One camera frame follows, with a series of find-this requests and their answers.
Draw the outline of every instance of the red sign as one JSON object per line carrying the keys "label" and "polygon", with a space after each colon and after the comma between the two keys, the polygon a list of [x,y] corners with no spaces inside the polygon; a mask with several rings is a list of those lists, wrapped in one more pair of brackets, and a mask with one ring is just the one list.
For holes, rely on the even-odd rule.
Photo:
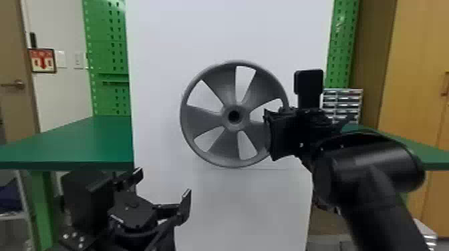
{"label": "red sign", "polygon": [[56,73],[55,51],[53,49],[28,49],[33,72]]}

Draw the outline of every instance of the hub center hole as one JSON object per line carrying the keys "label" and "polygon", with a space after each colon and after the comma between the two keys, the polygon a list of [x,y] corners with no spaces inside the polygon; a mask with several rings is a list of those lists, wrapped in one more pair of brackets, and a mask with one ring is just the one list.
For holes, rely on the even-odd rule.
{"label": "hub center hole", "polygon": [[240,113],[238,111],[231,111],[228,119],[231,123],[239,123],[241,121]]}

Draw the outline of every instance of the green pegboard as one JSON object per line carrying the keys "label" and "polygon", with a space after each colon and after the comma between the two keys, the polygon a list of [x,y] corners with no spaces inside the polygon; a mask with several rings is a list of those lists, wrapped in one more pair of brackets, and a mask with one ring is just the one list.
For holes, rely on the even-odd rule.
{"label": "green pegboard", "polygon": [[359,0],[335,0],[327,56],[326,88],[348,88]]}
{"label": "green pegboard", "polygon": [[82,0],[95,115],[130,115],[124,0]]}

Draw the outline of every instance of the white board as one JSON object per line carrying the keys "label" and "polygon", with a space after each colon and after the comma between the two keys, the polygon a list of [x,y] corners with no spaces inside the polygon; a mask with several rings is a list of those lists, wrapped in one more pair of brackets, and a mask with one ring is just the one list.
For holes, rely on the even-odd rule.
{"label": "white board", "polygon": [[304,250],[312,185],[300,161],[215,167],[184,141],[179,109],[199,71],[232,59],[271,71],[296,105],[294,72],[325,69],[333,1],[126,4],[135,163],[145,171],[138,193],[175,203],[192,189],[190,219],[176,229],[178,249]]}

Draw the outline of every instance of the gray fan wheel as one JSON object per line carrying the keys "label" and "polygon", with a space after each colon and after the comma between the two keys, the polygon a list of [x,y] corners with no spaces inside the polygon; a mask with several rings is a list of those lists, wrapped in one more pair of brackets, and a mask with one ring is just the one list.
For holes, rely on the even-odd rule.
{"label": "gray fan wheel", "polygon": [[[242,102],[236,100],[235,78],[237,67],[248,67],[256,72]],[[221,100],[219,112],[194,107],[187,104],[195,86],[203,80]],[[212,65],[201,71],[188,85],[182,98],[180,122],[182,133],[192,148],[202,159],[225,168],[242,168],[253,165],[268,156],[265,148],[264,124],[250,120],[250,113],[261,105],[280,99],[283,107],[289,107],[287,95],[276,77],[262,67],[247,61],[230,61]],[[195,138],[217,127],[224,127],[208,151],[201,150]],[[239,155],[237,133],[244,131],[257,154],[242,160]]]}

